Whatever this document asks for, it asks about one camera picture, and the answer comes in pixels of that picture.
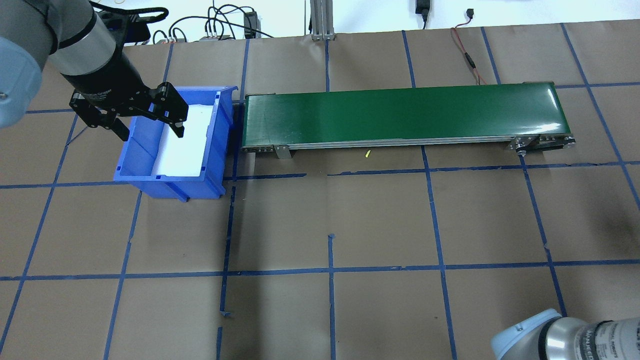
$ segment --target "green conveyor belt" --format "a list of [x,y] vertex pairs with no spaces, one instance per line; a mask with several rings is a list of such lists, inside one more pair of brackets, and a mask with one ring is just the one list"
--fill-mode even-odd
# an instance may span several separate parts
[[570,133],[552,83],[250,95],[243,148],[488,142]]

